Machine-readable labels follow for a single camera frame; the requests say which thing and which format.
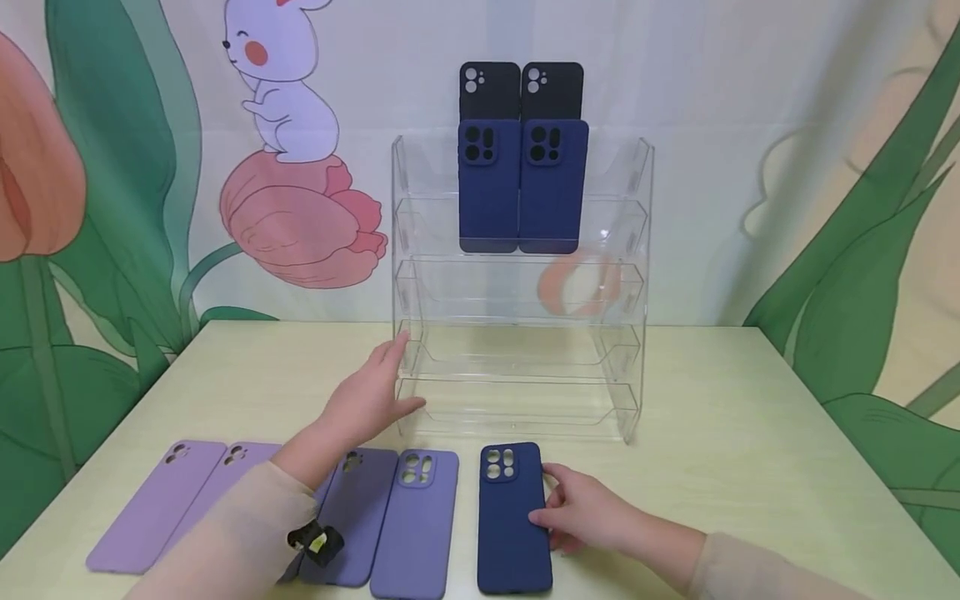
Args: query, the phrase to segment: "tulip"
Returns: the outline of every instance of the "tulip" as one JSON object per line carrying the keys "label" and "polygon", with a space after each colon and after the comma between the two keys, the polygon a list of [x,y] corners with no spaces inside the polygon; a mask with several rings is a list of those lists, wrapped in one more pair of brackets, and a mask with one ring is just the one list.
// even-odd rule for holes
{"label": "tulip", "polygon": [[0,262],[49,255],[84,221],[86,177],[50,90],[0,34]]}
{"label": "tulip", "polygon": [[346,164],[281,163],[257,152],[229,175],[220,195],[224,228],[270,274],[303,288],[366,280],[387,251],[380,203],[352,190]]}

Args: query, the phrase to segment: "clear acrylic shelf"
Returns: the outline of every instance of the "clear acrylic shelf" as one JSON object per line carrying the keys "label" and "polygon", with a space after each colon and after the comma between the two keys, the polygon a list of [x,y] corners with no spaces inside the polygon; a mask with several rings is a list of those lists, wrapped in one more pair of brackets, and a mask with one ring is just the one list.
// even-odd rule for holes
{"label": "clear acrylic shelf", "polygon": [[461,248],[456,131],[393,147],[397,383],[429,398],[401,430],[628,442],[642,398],[653,149],[591,130],[571,254]]}

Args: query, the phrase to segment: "person's left hand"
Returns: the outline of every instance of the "person's left hand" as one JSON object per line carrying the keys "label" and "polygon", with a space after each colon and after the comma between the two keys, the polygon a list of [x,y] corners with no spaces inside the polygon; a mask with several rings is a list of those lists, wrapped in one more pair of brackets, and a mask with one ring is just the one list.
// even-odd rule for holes
{"label": "person's left hand", "polygon": [[337,386],[317,419],[328,435],[344,448],[353,448],[375,438],[397,420],[426,404],[421,397],[396,399],[396,372],[410,334],[373,349],[360,369]]}

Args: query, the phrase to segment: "sleeve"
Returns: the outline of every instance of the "sleeve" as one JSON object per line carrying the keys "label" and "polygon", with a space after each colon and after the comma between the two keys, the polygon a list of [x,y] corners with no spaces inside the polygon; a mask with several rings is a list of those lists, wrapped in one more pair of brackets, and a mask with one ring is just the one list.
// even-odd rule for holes
{"label": "sleeve", "polygon": [[689,600],[869,600],[851,589],[726,534],[711,534]]}
{"label": "sleeve", "polygon": [[126,598],[259,600],[297,556],[287,534],[316,514],[306,486],[272,462],[257,465]]}

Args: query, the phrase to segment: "cartoon rabbit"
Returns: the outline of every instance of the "cartoon rabbit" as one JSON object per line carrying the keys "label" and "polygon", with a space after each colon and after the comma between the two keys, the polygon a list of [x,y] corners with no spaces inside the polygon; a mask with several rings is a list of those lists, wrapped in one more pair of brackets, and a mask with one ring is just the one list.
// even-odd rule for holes
{"label": "cartoon rabbit", "polygon": [[263,150],[279,162],[323,160],[337,149],[337,116],[303,82],[317,68],[317,36],[304,11],[331,0],[227,0],[230,62],[253,90],[243,108],[253,113]]}

